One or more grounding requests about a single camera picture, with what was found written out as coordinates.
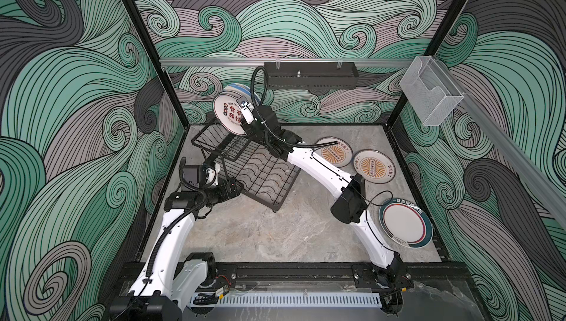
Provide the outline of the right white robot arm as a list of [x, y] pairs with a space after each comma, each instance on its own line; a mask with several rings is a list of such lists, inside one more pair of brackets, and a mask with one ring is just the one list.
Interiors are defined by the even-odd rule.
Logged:
[[330, 192], [335, 198], [332, 215], [354, 229], [371, 263], [393, 281], [403, 267], [402, 259], [384, 241], [368, 212], [370, 201], [362, 194], [362, 176], [339, 169], [315, 153], [314, 145], [282, 129], [270, 107], [254, 107], [242, 101], [240, 114], [241, 127], [252, 141], [263, 145], [274, 157], [299, 167]]

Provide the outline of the white plate green ring motif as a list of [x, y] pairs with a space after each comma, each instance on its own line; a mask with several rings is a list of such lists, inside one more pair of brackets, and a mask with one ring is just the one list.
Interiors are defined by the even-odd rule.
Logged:
[[236, 98], [240, 98], [241, 96], [244, 96], [243, 94], [241, 94], [240, 92], [237, 92], [237, 90], [235, 88], [233, 88], [230, 85], [226, 86], [222, 92], [223, 95], [228, 95], [228, 94], [233, 94]]

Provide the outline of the white plate teal red rim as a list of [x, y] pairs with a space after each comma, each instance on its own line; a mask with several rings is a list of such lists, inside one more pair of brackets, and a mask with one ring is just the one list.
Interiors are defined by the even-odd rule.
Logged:
[[428, 215], [416, 203], [392, 198], [380, 206], [380, 225], [397, 244], [420, 249], [433, 240], [433, 225]]

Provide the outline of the white plate red characters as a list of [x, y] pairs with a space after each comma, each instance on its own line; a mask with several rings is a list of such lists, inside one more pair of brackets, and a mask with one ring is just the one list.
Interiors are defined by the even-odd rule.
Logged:
[[239, 136], [246, 134], [241, 124], [243, 117], [241, 107], [233, 95], [216, 96], [213, 101], [213, 110], [216, 118], [228, 132]]

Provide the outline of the black dish rack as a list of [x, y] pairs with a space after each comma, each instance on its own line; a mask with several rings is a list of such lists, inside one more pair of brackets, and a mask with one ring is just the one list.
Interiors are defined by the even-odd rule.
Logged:
[[220, 177], [233, 177], [244, 185], [243, 194], [278, 212], [300, 169], [274, 157], [252, 140], [227, 131], [218, 121], [203, 126], [191, 139], [206, 163], [220, 166]]

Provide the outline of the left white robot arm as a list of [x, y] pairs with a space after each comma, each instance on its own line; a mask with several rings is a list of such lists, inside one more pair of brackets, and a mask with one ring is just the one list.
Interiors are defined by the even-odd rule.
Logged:
[[164, 204], [161, 233], [150, 257], [125, 296], [106, 312], [108, 320], [181, 320], [196, 290], [215, 280], [214, 256], [198, 254], [176, 273], [183, 244], [198, 220], [199, 211], [238, 197], [244, 185], [234, 179], [209, 187], [181, 183]]

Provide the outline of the blue striped plate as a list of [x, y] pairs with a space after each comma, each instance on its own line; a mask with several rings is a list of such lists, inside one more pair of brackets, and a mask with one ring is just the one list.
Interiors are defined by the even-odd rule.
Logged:
[[[231, 86], [235, 88], [237, 92], [240, 92], [244, 96], [247, 96], [249, 98], [251, 97], [251, 88], [248, 85], [233, 83], [231, 84]], [[254, 97], [257, 102], [260, 102], [261, 98], [257, 92], [254, 92]]]

